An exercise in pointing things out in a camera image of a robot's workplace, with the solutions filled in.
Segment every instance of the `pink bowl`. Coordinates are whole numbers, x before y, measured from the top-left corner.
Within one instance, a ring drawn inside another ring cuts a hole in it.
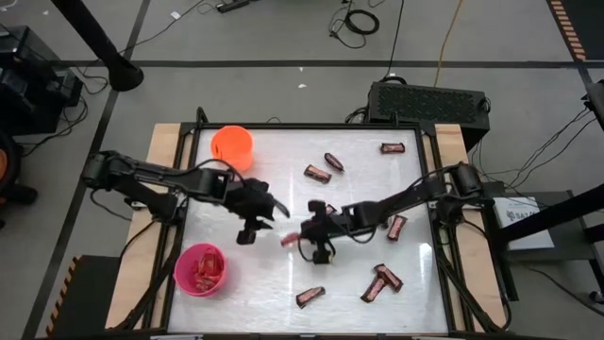
[[[202,292],[199,288],[195,287],[193,269],[196,268],[199,260],[201,260],[204,254],[210,249],[216,250],[218,256],[223,260],[223,263],[225,265],[223,272],[221,273],[220,279],[218,280],[218,283],[216,283],[216,285],[211,287],[211,289],[209,289],[208,291]],[[191,246],[187,250],[183,251],[182,254],[180,254],[178,260],[176,261],[176,266],[174,269],[174,280],[176,281],[178,287],[180,287],[183,292],[189,294],[190,296],[211,297],[216,294],[216,292],[218,292],[218,290],[223,284],[225,284],[226,279],[227,258],[222,253],[222,251],[220,251],[219,248],[211,244],[197,244]]]

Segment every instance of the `gray floor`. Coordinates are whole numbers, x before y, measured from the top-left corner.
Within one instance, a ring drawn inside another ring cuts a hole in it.
[[[134,25],[142,0],[86,1],[118,48]],[[152,0],[139,41],[183,12],[193,0]],[[371,9],[380,31],[361,50],[349,50],[327,36],[327,22],[339,0],[262,0],[228,15],[195,10],[152,42],[135,48],[135,60],[387,60],[394,38],[397,0]],[[366,9],[359,1],[359,8]],[[407,0],[395,53],[397,60],[436,60],[454,1]],[[0,12],[6,26],[29,25],[64,60],[92,60],[93,54],[49,1],[21,0]],[[356,37],[347,36],[355,42]],[[466,0],[447,46],[446,60],[566,61],[571,56],[545,0]],[[92,69],[102,73],[102,69]],[[156,123],[192,121],[203,106],[212,122],[263,122],[277,116],[283,122],[342,122],[365,102],[372,81],[384,68],[265,67],[144,69],[145,81],[134,91],[120,93],[102,149],[117,149],[143,159]],[[393,69],[409,83],[431,85],[431,68]],[[594,80],[603,70],[590,70]],[[584,93],[574,69],[444,69],[440,86],[484,91],[493,102],[492,129],[485,137],[482,164],[487,171],[515,168],[533,149],[582,109]],[[0,230],[0,338],[21,337],[59,236],[76,187],[77,176],[109,91],[86,96],[88,120],[69,137],[56,139],[25,160],[24,182],[38,188],[31,207],[8,207]],[[544,154],[553,155],[580,128]],[[583,192],[601,183],[604,139],[591,124],[558,159],[535,171],[522,186],[526,191],[572,189]],[[99,200],[128,213],[114,193]],[[595,223],[601,216],[591,216]],[[63,276],[74,255],[118,255],[127,223],[94,207],[86,197],[60,266]],[[587,293],[596,283],[587,263],[537,265],[574,291]],[[512,330],[521,334],[570,339],[601,339],[604,323],[547,280],[522,268],[513,275],[520,301],[512,303]],[[56,296],[57,280],[39,335]]]

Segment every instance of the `white tabletop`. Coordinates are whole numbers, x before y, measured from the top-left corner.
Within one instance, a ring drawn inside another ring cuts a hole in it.
[[[228,258],[226,286],[215,297],[190,297],[178,288],[172,303],[169,332],[262,333],[440,333],[447,332],[443,295],[432,251],[428,209],[403,212],[409,218],[397,243],[379,229],[367,245],[347,237],[333,240],[332,264],[306,263],[296,246],[281,247],[286,234],[300,231],[310,217],[308,201],[322,199],[338,210],[363,200],[380,200],[407,188],[421,176],[413,130],[252,129],[254,163],[244,177],[262,179],[285,204],[291,218],[276,212],[274,229],[258,233],[251,246],[236,244],[243,220],[222,207],[192,201],[183,249],[207,242]],[[204,130],[197,160],[211,158],[215,130]],[[405,154],[381,155],[381,143],[403,143]],[[339,174],[328,167],[325,152],[344,165]],[[329,184],[303,176],[307,165],[333,174]],[[313,246],[303,245],[305,254]],[[404,281],[399,293],[389,287],[373,303],[360,299],[371,283],[376,264],[385,263]],[[295,296],[324,286],[327,293],[303,310]]]

